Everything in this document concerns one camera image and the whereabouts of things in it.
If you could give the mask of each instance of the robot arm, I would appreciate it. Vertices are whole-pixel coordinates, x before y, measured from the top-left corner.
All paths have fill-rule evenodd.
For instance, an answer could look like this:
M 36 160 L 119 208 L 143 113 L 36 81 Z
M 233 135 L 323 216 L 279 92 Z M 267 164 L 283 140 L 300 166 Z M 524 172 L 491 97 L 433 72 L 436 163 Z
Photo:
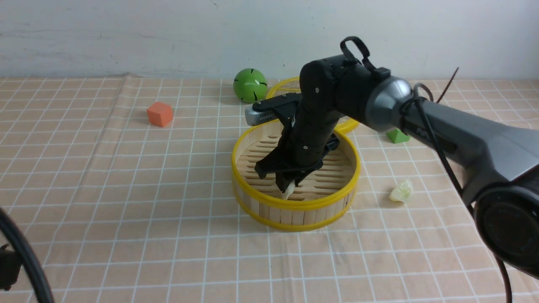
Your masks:
M 348 50 L 348 41 L 359 48 L 362 61 Z M 278 146 L 256 164 L 259 177 L 275 173 L 284 192 L 319 169 L 323 157 L 338 146 L 333 130 L 342 115 L 379 132 L 398 127 L 463 167 L 465 184 L 455 187 L 466 206 L 476 202 L 474 219 L 485 244 L 539 279 L 539 131 L 417 96 L 406 80 L 375 68 L 357 37 L 343 40 L 341 50 L 302 68 L 301 100 L 290 119 L 276 115 L 284 130 Z

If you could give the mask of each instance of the orange cube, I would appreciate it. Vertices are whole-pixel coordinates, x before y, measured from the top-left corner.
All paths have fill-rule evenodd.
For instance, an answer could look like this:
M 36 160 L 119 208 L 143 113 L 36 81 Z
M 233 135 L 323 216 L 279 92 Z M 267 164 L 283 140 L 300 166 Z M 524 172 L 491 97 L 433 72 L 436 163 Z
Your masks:
M 159 101 L 148 107 L 146 112 L 148 113 L 150 123 L 159 127 L 165 127 L 174 117 L 172 107 Z

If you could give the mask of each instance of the black strap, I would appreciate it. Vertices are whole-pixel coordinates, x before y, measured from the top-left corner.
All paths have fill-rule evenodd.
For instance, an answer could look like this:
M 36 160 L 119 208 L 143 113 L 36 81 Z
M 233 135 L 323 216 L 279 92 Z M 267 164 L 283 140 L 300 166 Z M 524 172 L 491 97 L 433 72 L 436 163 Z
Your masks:
M 369 56 L 370 56 L 369 49 L 363 43 L 363 41 L 361 41 L 361 39 L 359 39 L 357 37 L 354 37 L 354 36 L 346 37 L 344 40 L 341 41 L 342 53 L 346 56 L 348 61 L 351 62 L 351 63 L 359 62 L 359 60 L 356 59 L 356 57 L 354 57 L 352 52 L 350 52 L 350 50 L 346 46 L 346 42 L 348 42 L 348 41 L 352 41 L 357 46 L 357 49 L 360 51 L 361 55 L 363 55 L 363 59 L 361 60 L 361 62 L 367 68 L 367 70 L 369 70 L 370 72 L 373 72 L 376 68 L 369 61 Z

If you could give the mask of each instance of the yellow steamer rim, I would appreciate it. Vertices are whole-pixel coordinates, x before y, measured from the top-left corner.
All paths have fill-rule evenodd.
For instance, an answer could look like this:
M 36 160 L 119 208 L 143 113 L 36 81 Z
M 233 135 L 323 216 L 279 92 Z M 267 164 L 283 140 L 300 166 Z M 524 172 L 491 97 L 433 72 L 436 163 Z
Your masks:
M 268 91 L 268 93 L 266 94 L 266 99 L 286 93 L 300 93 L 301 90 L 299 81 L 300 77 L 294 77 L 277 83 Z M 350 118 L 342 118 L 335 127 L 335 130 L 339 130 L 343 134 L 348 134 L 349 132 L 354 130 L 359 124 L 360 123 L 356 120 Z
M 342 129 L 335 129 L 341 143 L 324 158 L 320 170 L 305 178 L 288 200 L 280 199 L 275 174 L 261 180 L 254 165 L 279 140 L 278 120 L 249 128 L 232 151 L 232 183 L 241 208 L 258 222 L 285 231 L 324 227 L 342 217 L 352 205 L 360 176 L 357 149 Z

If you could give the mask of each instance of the white wall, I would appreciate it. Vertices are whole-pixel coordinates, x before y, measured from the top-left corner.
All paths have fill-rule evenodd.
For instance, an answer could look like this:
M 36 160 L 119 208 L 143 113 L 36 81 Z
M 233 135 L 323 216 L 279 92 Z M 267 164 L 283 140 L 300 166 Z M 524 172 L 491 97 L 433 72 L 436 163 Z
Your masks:
M 284 78 L 346 36 L 400 77 L 539 78 L 538 0 L 0 0 L 0 76 Z

